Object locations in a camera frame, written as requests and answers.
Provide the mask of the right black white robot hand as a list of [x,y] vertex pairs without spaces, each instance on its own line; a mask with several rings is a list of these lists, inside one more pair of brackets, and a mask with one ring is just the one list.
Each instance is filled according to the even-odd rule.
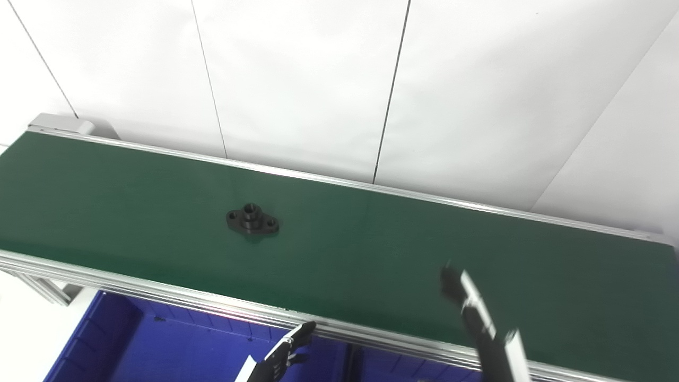
[[500,336],[485,301],[467,271],[448,264],[440,271],[441,292],[460,307],[466,331],[473,338],[483,381],[531,381],[518,329]]

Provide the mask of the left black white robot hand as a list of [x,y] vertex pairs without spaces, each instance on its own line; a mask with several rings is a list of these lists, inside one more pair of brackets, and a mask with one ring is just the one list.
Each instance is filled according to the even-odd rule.
[[316,329],[315,321],[299,324],[286,335],[257,362],[251,355],[246,358],[235,381],[279,381],[288,368],[297,363],[307,362],[309,355],[298,353],[299,348],[312,343],[312,335]]

